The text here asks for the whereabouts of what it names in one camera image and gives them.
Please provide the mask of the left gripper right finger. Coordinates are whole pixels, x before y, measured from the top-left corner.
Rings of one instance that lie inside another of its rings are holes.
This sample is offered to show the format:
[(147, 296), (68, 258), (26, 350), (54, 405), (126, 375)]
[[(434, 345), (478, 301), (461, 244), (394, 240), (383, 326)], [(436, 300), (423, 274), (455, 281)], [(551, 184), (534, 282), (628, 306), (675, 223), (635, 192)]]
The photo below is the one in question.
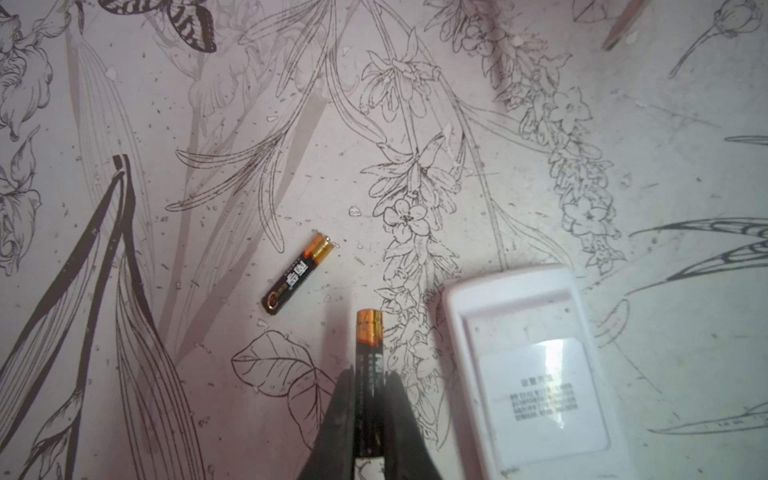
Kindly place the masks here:
[(397, 372), (386, 376), (384, 387), (384, 478), (440, 480)]

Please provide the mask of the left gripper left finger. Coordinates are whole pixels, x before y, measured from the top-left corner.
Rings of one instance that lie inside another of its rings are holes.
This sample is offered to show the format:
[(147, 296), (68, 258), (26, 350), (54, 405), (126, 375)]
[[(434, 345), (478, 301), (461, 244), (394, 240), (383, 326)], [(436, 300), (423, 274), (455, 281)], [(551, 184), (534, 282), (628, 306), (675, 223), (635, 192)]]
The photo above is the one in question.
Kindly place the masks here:
[(354, 470), (355, 371), (344, 370), (336, 383), (315, 445), (298, 479), (350, 480)]

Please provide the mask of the black gold AAA battery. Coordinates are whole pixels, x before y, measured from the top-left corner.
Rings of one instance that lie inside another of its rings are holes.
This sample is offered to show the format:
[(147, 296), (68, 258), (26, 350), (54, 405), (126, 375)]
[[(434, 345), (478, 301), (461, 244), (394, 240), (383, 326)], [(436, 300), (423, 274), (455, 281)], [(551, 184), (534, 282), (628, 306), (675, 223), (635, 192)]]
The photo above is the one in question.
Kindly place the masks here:
[(357, 312), (355, 325), (355, 426), (357, 458), (383, 455), (383, 314), (379, 310)]
[(333, 249), (330, 238), (317, 233), (263, 296), (261, 303), (266, 313), (277, 315)]

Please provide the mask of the white AC remote control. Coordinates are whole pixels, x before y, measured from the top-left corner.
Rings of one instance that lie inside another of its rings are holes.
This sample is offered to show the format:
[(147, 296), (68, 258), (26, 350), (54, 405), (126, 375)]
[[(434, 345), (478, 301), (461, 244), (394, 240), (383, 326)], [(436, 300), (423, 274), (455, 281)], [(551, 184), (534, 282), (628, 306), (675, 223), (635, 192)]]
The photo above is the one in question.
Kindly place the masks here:
[(442, 301), (483, 478), (636, 478), (569, 267), (461, 281)]

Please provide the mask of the clear handle screwdriver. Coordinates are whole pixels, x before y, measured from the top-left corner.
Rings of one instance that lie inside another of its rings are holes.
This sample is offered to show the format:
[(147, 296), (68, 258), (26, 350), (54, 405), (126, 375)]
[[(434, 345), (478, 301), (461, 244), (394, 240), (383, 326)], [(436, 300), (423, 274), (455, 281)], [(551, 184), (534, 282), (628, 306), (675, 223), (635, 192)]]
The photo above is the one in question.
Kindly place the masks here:
[(612, 26), (607, 38), (603, 41), (601, 49), (610, 51), (631, 27), (636, 18), (642, 13), (648, 0), (631, 0), (623, 10), (617, 21)]

